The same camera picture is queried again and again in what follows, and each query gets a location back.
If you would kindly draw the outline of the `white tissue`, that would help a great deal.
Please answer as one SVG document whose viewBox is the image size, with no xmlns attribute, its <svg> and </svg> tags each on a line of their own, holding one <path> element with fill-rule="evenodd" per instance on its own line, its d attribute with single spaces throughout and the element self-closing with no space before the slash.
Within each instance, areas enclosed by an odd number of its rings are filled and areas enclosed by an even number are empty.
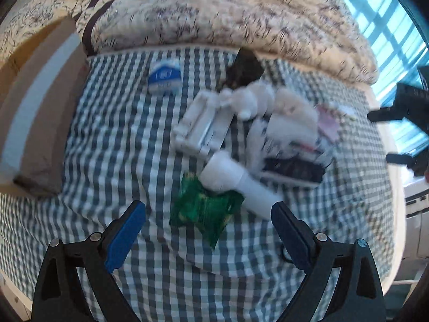
<svg viewBox="0 0 429 322">
<path fill-rule="evenodd" d="M 310 148 L 318 139 L 318 113 L 310 102 L 291 89 L 277 89 L 267 136 L 286 143 L 298 142 Z"/>
</svg>

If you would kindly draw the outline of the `white comb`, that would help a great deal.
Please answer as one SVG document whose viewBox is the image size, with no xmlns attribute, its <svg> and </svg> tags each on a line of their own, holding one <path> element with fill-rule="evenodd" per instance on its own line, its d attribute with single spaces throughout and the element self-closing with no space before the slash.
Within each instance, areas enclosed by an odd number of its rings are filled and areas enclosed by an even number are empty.
<svg viewBox="0 0 429 322">
<path fill-rule="evenodd" d="M 336 102 L 330 102 L 329 109 L 333 111 L 335 114 L 337 114 L 338 116 L 349 117 L 351 119 L 356 118 L 356 112 L 350 106 L 343 105 Z"/>
</svg>

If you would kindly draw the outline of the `red embossed booklet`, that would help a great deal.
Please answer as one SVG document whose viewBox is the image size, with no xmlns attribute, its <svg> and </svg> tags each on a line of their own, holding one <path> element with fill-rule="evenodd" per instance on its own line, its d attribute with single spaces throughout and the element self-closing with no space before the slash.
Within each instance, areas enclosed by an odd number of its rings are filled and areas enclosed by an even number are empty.
<svg viewBox="0 0 429 322">
<path fill-rule="evenodd" d="M 339 121 L 323 106 L 317 105 L 318 128 L 320 133 L 330 142 L 335 143 L 339 140 Z"/>
</svg>

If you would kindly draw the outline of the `toile print pouch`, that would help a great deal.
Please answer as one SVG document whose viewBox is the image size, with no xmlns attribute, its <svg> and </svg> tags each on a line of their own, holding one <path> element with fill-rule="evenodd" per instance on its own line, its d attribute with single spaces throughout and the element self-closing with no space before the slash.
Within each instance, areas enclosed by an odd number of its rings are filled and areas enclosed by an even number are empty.
<svg viewBox="0 0 429 322">
<path fill-rule="evenodd" d="M 334 159 L 335 144 L 319 131 L 273 114 L 255 119 L 246 137 L 246 168 L 279 184 L 318 187 Z"/>
</svg>

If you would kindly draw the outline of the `floral cream quilt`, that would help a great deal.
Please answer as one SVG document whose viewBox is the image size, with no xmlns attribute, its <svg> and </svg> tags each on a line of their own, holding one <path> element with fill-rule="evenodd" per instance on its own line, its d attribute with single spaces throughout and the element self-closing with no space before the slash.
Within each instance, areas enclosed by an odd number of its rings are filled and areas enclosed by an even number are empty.
<svg viewBox="0 0 429 322">
<path fill-rule="evenodd" d="M 74 18 L 92 54 L 214 44 L 277 54 L 347 82 L 374 84 L 379 77 L 343 0 L 30 0 L 1 32 L 1 57 L 64 16 Z"/>
</svg>

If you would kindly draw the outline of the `white plastic figurine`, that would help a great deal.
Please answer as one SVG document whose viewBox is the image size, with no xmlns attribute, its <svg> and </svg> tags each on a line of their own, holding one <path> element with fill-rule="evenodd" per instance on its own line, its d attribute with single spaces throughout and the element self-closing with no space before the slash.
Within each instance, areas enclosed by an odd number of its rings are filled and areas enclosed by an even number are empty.
<svg viewBox="0 0 429 322">
<path fill-rule="evenodd" d="M 275 106 L 275 90 L 261 80 L 234 90 L 225 88 L 220 91 L 220 104 L 230 107 L 240 121 L 269 116 Z"/>
</svg>

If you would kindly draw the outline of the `black fuzzy hair scrunchie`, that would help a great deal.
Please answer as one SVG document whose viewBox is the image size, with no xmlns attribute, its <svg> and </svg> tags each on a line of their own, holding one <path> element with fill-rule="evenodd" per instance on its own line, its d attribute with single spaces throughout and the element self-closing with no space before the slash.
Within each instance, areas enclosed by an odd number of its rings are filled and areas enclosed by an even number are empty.
<svg viewBox="0 0 429 322">
<path fill-rule="evenodd" d="M 226 68 L 225 78 L 220 81 L 218 91 L 225 88 L 235 90 L 247 86 L 259 80 L 264 71 L 256 54 L 249 48 L 241 47 L 234 62 Z"/>
</svg>

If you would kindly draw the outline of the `green snack packet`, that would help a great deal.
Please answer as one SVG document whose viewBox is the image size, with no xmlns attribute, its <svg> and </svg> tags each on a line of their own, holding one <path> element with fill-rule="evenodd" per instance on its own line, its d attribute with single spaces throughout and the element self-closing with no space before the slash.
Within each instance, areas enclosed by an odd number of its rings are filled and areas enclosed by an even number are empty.
<svg viewBox="0 0 429 322">
<path fill-rule="evenodd" d="M 244 197 L 236 191 L 215 193 L 205 189 L 194 173 L 186 172 L 171 208 L 169 224 L 178 228 L 197 228 L 208 245 L 215 248 L 243 201 Z"/>
</svg>

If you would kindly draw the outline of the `white cylindrical bottle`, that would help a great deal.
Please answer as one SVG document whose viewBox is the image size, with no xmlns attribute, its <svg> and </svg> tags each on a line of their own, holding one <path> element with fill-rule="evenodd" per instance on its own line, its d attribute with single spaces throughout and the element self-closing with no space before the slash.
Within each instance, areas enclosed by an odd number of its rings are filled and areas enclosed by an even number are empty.
<svg viewBox="0 0 429 322">
<path fill-rule="evenodd" d="M 272 206 L 283 200 L 282 196 L 256 181 L 247 169 L 232 159 L 226 151 L 214 153 L 198 179 L 209 191 L 240 193 L 244 198 L 244 207 L 268 221 L 271 220 Z"/>
</svg>

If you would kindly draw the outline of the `brown cardboard box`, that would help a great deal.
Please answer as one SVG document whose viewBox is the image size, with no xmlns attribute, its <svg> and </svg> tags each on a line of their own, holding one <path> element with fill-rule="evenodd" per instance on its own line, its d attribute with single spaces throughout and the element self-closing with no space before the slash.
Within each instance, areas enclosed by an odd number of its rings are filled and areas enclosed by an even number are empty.
<svg viewBox="0 0 429 322">
<path fill-rule="evenodd" d="M 68 133 L 90 66 L 74 19 L 23 42 L 1 67 L 1 192 L 45 197 L 62 188 Z"/>
</svg>

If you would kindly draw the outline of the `small blue white box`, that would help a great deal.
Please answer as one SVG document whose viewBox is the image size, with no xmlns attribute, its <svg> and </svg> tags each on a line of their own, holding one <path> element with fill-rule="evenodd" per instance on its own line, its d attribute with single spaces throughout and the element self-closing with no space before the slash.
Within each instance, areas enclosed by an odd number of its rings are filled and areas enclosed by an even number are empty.
<svg viewBox="0 0 429 322">
<path fill-rule="evenodd" d="M 148 72 L 148 93 L 152 95 L 176 94 L 183 87 L 182 69 L 177 58 L 154 61 Z"/>
</svg>

